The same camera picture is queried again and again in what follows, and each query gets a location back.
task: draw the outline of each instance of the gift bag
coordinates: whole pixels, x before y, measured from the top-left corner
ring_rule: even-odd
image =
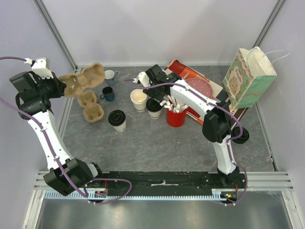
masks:
[[[252,107],[275,77],[272,64],[259,47],[239,49],[223,80],[232,108]]]

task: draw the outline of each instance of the metal corner post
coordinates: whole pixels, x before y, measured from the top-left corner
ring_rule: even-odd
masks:
[[[75,63],[73,57],[71,56],[65,42],[63,41],[59,31],[57,30],[52,17],[50,16],[46,6],[44,5],[42,0],[33,0],[35,5],[37,6],[39,12],[41,13],[42,17],[44,18],[45,22],[47,23],[51,33],[53,34],[55,40],[57,41],[59,47],[63,51],[64,55],[66,56],[67,60],[69,61],[71,67],[74,71],[77,70],[77,64]]]
[[[260,34],[258,35],[253,48],[255,46],[259,46],[261,45],[262,41],[264,40],[266,34],[268,33],[268,31],[270,30],[273,22],[275,21],[278,13],[280,12],[281,8],[283,7],[284,3],[286,2],[286,0],[278,0],[274,6],[274,8],[272,9],[272,12],[270,13],[265,25],[263,26]]]

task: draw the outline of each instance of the red cup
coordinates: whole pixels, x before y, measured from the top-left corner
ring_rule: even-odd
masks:
[[[185,122],[186,112],[187,108],[181,113],[174,113],[173,111],[167,109],[166,122],[172,127],[180,127]]]

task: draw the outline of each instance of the black round object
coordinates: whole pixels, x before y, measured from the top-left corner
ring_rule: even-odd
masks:
[[[231,136],[232,137],[235,137],[235,136],[238,136],[240,133],[240,130],[239,130],[239,126],[236,126],[234,127],[234,129],[232,130],[231,132]],[[232,141],[234,141],[235,143],[237,144],[243,144],[245,143],[246,141],[248,141],[250,135],[249,135],[249,132],[247,131],[247,129],[243,128],[243,134],[241,137],[237,138],[237,139],[233,139]]]
[[[126,115],[121,110],[114,110],[108,116],[108,121],[113,126],[120,126],[126,119]]]
[[[146,107],[147,107],[147,110],[150,112],[158,112],[162,109],[160,104],[152,98],[147,100]]]

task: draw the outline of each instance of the coffee cup with black lid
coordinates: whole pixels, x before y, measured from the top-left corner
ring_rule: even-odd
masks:
[[[121,110],[114,110],[108,116],[110,125],[118,132],[123,132],[126,129],[126,115]]]
[[[152,119],[157,119],[160,117],[162,106],[154,99],[150,98],[149,100],[147,100],[146,108],[148,110],[149,116]]]

